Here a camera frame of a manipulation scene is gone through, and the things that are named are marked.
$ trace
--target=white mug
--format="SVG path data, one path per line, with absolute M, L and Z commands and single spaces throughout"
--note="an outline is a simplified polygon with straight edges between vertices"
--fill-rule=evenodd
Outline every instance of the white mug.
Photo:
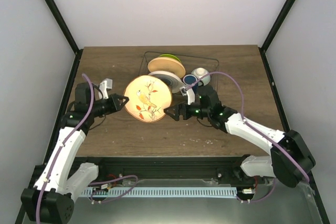
M 199 79 L 200 79 L 201 77 L 205 76 L 207 73 L 209 73 L 209 71 L 206 70 L 205 68 L 195 68 L 195 69 L 191 72 L 191 74 L 193 74 L 194 76 L 196 76 L 196 77 L 199 78 Z M 207 77 L 203 78 L 203 79 L 198 83 L 198 85 L 199 85 L 199 86 L 202 86 L 202 85 L 205 86 L 205 85 L 209 84 L 210 79 L 211 79 L 211 77 L 210 77 L 210 76 L 207 76 Z

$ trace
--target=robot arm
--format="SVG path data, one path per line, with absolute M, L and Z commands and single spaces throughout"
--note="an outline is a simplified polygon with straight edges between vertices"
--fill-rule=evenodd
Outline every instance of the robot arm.
M 188 103 L 174 105 L 164 112 L 176 121 L 180 119 L 180 115 L 184 120 L 193 116 L 199 119 L 207 118 L 215 129 L 239 136 L 264 150 L 268 156 L 248 156 L 241 163 L 240 168 L 247 176 L 277 177 L 289 187 L 295 187 L 303 179 L 302 173 L 288 157 L 265 137 L 246 125 L 240 113 L 222 105 L 217 92 L 210 85 L 198 87 L 199 102 L 195 100 L 190 102 L 188 94 L 190 90 L 181 89 L 182 94 L 188 96 Z M 306 173 L 315 166 L 315 160 L 298 132 L 291 130 L 285 133 L 267 128 L 247 118 L 245 120 L 286 150 Z
M 127 97 L 117 94 L 107 94 L 112 89 L 112 80 L 105 79 L 99 85 L 99 100 L 94 100 L 90 115 L 84 124 L 75 131 L 67 143 L 63 140 L 78 125 L 88 111 L 90 103 L 90 88 L 87 83 L 80 83 L 75 89 L 74 110 L 68 111 L 61 121 L 56 147 L 47 163 L 43 173 L 35 182 L 34 188 L 26 188 L 21 194 L 21 201 L 31 221 L 35 221 L 36 205 L 38 195 L 46 182 L 46 174 L 53 169 L 47 180 L 43 200 L 40 207 L 40 220 L 46 223 L 66 224 L 71 218 L 73 206 L 82 191 L 98 177 L 98 165 L 83 163 L 79 169 L 70 177 L 69 172 L 74 162 L 76 153 L 87 136 L 95 117 L 102 117 L 120 111 L 128 102 Z

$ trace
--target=dish rack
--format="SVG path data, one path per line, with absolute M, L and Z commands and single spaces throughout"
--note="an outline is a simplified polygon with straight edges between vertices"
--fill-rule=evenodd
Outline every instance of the dish rack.
M 219 61 L 214 58 L 207 58 L 207 57 L 200 57 L 200 56 L 192 56 L 192 55 L 182 55 L 182 54 L 177 54 L 175 52 L 157 52 L 157 51 L 147 51 L 144 53 L 140 70 L 139 70 L 139 76 L 143 76 L 146 74 L 149 74 L 148 70 L 148 63 L 159 57 L 160 55 L 163 54 L 170 54 L 177 56 L 182 65 L 185 68 L 186 74 L 190 74 L 195 68 L 205 68 L 209 72 L 214 72 L 214 71 L 219 71 Z M 209 83 L 216 91 L 218 87 L 218 75 L 213 74 L 211 75 L 211 80 Z M 182 96 L 180 93 L 173 94 L 173 97 L 176 96 Z

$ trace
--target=gray floor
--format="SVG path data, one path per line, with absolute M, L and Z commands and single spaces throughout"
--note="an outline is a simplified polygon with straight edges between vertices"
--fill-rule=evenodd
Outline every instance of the gray floor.
M 92 205 L 79 198 L 70 224 L 321 224 L 312 191 L 305 185 L 291 189 L 277 183 L 265 201 L 240 204 L 235 199 L 125 198 Z

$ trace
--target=black frame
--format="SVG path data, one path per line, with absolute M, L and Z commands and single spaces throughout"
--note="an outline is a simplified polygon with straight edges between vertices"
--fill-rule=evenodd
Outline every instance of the black frame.
M 67 41 L 69 42 L 69 45 L 71 46 L 72 50 L 74 51 L 75 54 L 75 59 L 73 61 L 72 64 L 72 69 L 70 72 L 70 76 L 65 88 L 65 92 L 62 98 L 62 102 L 61 102 L 61 106 L 56 118 L 56 122 L 55 122 L 55 126 L 54 129 L 52 131 L 52 135 L 51 135 L 51 139 L 47 148 L 47 153 L 44 159 L 44 163 L 46 163 L 49 158 L 51 153 L 53 152 L 53 149 L 55 147 L 55 144 L 57 142 L 57 138 L 58 138 L 58 132 L 60 129 L 60 120 L 61 117 L 64 115 L 65 111 L 66 111 L 66 107 L 70 98 L 70 94 L 71 94 L 71 90 L 72 90 L 72 86 L 73 86 L 73 82 L 75 80 L 75 76 L 79 67 L 79 62 L 80 62 L 80 58 L 82 56 L 82 52 L 83 49 L 79 49 L 67 24 L 65 23 L 56 3 L 54 2 L 54 0 L 45 0 L 46 4 L 48 5 L 51 13 L 53 14 L 55 20 L 57 21 L 60 29 L 62 30 L 65 38 L 67 39 Z M 284 3 L 277 19 L 275 20 L 265 42 L 263 43 L 262 47 L 259 48 L 260 51 L 260 55 L 262 58 L 262 62 L 264 64 L 265 67 L 265 72 L 267 74 L 267 78 L 274 96 L 274 100 L 278 109 L 278 113 L 281 119 L 281 123 L 283 126 L 283 129 L 285 132 L 288 132 L 290 130 L 288 121 L 286 119 L 286 115 L 285 115 L 285 111 L 282 107 L 281 104 L 281 99 L 279 97 L 278 91 L 277 91 L 277 87 L 275 84 L 275 81 L 273 79 L 271 70 L 269 68 L 269 64 L 267 61 L 267 57 L 266 57 L 266 52 L 267 49 L 269 48 L 269 46 L 271 45 L 273 39 L 275 38 L 278 30 L 280 29 L 282 23 L 284 22 L 287 14 L 289 13 L 291 7 L 293 6 L 295 0 L 286 0 L 286 2 Z M 77 157 L 75 158 L 74 161 L 74 165 L 73 165 L 73 169 L 76 169 L 80 163 L 82 162 L 86 162 L 88 159 L 95 159 L 96 162 L 98 161 L 98 159 L 103 159 L 105 160 L 107 163 L 109 162 L 113 162 L 114 164 L 118 164 L 118 169 L 124 169 L 121 170 L 121 173 L 127 174 L 128 172 L 125 171 L 125 167 L 127 167 L 127 169 L 131 172 L 131 173 L 136 173 L 135 169 L 138 169 L 137 171 L 140 171 L 142 173 L 142 175 L 146 178 L 174 178 L 174 176 L 164 176 L 163 174 L 161 174 L 160 172 L 155 172 L 155 169 L 153 171 L 153 167 L 160 167 L 160 165 L 164 165 L 165 167 L 168 168 L 172 168 L 172 169 L 176 169 L 176 168 L 181 168 L 184 167 L 183 169 L 181 169 L 181 171 L 183 171 L 183 174 L 185 175 L 185 178 L 209 178 L 209 177 L 214 177 L 216 176 L 220 171 L 218 171 L 216 169 L 216 167 L 218 167 L 218 165 L 232 165 L 233 163 L 239 162 L 241 157 L 207 157 L 207 158 L 189 158 L 189 157 L 181 157 L 181 158 L 164 158 L 164 157 L 153 157 L 153 158 L 134 158 L 134 157 L 124 157 L 124 158 L 82 158 L 82 157 Z M 36 178 L 36 176 L 38 176 L 41 173 L 41 169 L 44 165 L 40 165 L 40 166 L 36 166 L 33 176 L 32 176 L 32 180 L 29 183 L 29 186 L 32 186 L 32 183 L 34 183 L 34 179 Z M 198 174 L 195 174 L 196 170 L 193 170 L 193 173 L 188 173 L 186 172 L 186 168 L 187 170 L 192 168 L 192 167 L 197 167 L 197 169 L 201 169 L 201 171 Z M 176 174 L 177 177 L 180 177 L 182 174 L 178 173 Z M 323 221 L 324 224 L 329 224 L 330 221 L 328 219 L 327 213 L 325 211 L 325 208 L 323 206 L 319 191 L 317 189 L 316 183 L 315 183 L 315 179 L 312 175 L 312 173 L 309 174 L 310 176 L 310 186 L 312 187 L 312 189 L 315 191 L 315 201 L 316 204 L 319 208 L 319 213 L 321 216 L 321 219 Z M 237 185 L 242 186 L 241 183 L 239 182 L 233 182 L 233 184 L 237 183 Z M 17 216 L 16 219 L 16 224 L 22 224 L 23 222 L 23 218 L 24 218 L 25 212 L 23 207 L 21 206 L 21 209 L 19 211 L 19 214 Z

